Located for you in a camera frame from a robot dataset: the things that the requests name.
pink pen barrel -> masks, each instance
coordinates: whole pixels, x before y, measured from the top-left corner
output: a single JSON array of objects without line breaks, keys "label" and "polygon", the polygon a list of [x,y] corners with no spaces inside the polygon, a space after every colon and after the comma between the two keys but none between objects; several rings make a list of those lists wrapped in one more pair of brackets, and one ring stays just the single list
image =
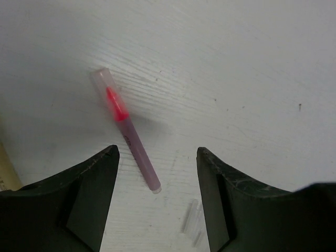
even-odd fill
[{"label": "pink pen barrel", "polygon": [[149,189],[153,193],[159,193],[161,191],[161,183],[156,175],[151,161],[147,156],[147,153],[141,143],[141,140],[133,126],[130,117],[128,116],[126,119],[117,121],[116,123],[127,145],[129,146]]}]

red marker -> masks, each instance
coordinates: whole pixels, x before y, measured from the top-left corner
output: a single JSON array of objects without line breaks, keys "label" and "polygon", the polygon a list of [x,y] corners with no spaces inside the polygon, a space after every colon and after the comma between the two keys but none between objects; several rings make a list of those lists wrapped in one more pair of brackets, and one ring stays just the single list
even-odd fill
[{"label": "red marker", "polygon": [[149,189],[153,193],[159,193],[161,191],[161,183],[134,128],[125,103],[116,92],[117,89],[110,70],[104,68],[92,73],[92,76],[102,97],[107,102],[110,111],[112,111],[113,118],[130,148]]}]

pen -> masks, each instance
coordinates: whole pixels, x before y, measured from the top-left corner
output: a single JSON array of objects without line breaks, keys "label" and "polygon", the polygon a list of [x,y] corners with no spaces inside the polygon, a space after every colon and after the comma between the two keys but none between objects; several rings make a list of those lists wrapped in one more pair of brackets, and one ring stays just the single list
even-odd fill
[{"label": "pen", "polygon": [[104,68],[93,72],[92,76],[109,110],[112,111],[114,121],[130,148],[149,189],[154,194],[159,193],[161,183],[135,130],[129,112],[117,93],[110,70]]}]

yellow object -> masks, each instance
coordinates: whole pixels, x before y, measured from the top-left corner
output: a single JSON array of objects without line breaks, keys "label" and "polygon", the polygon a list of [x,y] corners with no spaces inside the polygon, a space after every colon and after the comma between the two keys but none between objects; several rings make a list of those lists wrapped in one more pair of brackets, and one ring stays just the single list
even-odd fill
[{"label": "yellow object", "polygon": [[4,190],[16,191],[22,187],[14,167],[7,155],[5,147],[0,141],[0,188]]}]

tabletop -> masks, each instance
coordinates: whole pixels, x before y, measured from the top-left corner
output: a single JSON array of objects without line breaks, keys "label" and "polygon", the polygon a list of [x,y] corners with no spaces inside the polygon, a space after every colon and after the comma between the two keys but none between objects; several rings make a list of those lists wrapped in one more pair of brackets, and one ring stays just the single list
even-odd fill
[{"label": "tabletop", "polygon": [[[120,151],[101,251],[195,251],[196,151],[285,190],[335,181],[336,2],[4,0],[1,139],[24,184]],[[152,194],[89,78],[110,68]]]}]

